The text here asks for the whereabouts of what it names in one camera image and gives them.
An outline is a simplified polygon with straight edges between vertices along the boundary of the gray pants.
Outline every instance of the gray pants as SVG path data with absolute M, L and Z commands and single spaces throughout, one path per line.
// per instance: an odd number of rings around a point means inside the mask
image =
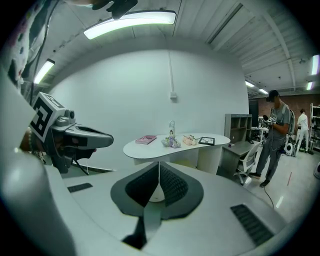
M 263 149 L 259 157 L 259 162 L 258 162 L 258 165 L 256 166 L 256 173 L 261 175 L 268 161 L 268 157 L 270 156 L 269 168 L 265 175 L 265 180 L 267 181 L 271 181 L 273 175 L 276 172 L 278 162 L 281 156 L 281 153 L 279 152 L 278 149 L 282 146 L 282 144 L 284 144 L 284 142 L 285 142 L 285 138 L 272 141 L 272 149 L 271 149 L 271 138 L 268 138 L 263 145 Z

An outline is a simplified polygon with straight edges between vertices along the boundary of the black cable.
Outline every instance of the black cable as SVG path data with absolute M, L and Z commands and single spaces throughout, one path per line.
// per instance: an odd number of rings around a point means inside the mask
M 34 87 L 35 87 L 35 78 L 36 78 L 36 75 L 37 75 L 37 70 L 38 70 L 38 65 L 39 65 L 39 60 L 40 60 L 40 56 L 41 56 L 41 53 L 42 53 L 42 50 L 44 48 L 44 45 L 46 43 L 46 40 L 47 40 L 47 35 L 48 35 L 48 30 L 49 30 L 49 22 L 51 20 L 51 17 L 52 17 L 52 14 L 54 13 L 54 10 L 56 8 L 56 6 L 58 5 L 60 0 L 56 0 L 56 3 L 54 4 L 51 12 L 50 12 L 50 15 L 49 15 L 49 18 L 46 22 L 46 28 L 45 28 L 45 32 L 44 32 L 44 38 L 43 38 L 43 42 L 42 42 L 42 45 L 38 51 L 38 54 L 37 54 L 37 59 L 36 59 L 36 63 L 35 63 L 35 68 L 34 68 L 34 74 L 33 74 L 33 79 L 32 79 L 32 83 L 31 83 L 31 90 L 30 90 L 30 106 L 32 106 L 32 98 L 34 96 Z
M 270 200 L 271 200 L 271 203 L 272 203 L 272 208 L 274 209 L 275 207 L 274 207 L 274 202 L 272 201 L 272 199 L 271 199 L 271 197 L 270 197 L 270 195 L 267 193 L 267 191 L 266 191 L 266 187 L 264 187 L 264 192 L 268 195 L 268 197 L 270 198 Z
M 76 165 L 85 173 L 85 175 L 89 175 L 89 173 L 87 173 L 87 172 L 85 171 L 85 169 L 82 168 L 82 166 L 78 163 L 77 160 L 74 160 L 74 159 L 73 159 L 73 161 L 75 161 Z

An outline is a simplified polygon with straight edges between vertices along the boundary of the white ceiling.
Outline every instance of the white ceiling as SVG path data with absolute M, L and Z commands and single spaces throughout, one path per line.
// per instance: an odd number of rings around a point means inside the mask
M 87 39 L 83 31 L 111 17 L 106 7 L 97 11 L 62 3 L 50 21 L 39 66 L 47 58 L 55 61 L 42 87 L 68 64 L 96 48 L 138 37 L 179 37 L 210 44 L 213 51 L 227 51 L 238 57 L 245 78 L 257 86 L 249 97 L 261 97 L 258 88 L 277 89 L 282 94 L 303 94 L 311 71 L 311 57 L 317 54 L 299 24 L 271 0 L 138 0 L 132 11 L 172 10 L 174 25 L 127 27 Z M 315 83 L 313 92 L 320 89 Z

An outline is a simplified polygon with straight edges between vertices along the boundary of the wall outlet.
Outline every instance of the wall outlet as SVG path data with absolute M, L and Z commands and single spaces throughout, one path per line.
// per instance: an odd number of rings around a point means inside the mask
M 177 98 L 177 93 L 175 91 L 170 92 L 170 99 L 176 99 Z

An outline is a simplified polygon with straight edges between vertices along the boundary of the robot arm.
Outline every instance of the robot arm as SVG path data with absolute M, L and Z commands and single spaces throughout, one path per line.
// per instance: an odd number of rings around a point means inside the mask
M 30 128 L 60 173 L 67 173 L 73 160 L 90 158 L 97 148 L 108 147 L 114 142 L 112 135 L 76 123 L 75 112 L 49 94 L 39 92 L 33 109 L 36 115 Z M 56 148 L 56 137 L 63 138 L 63 147 Z

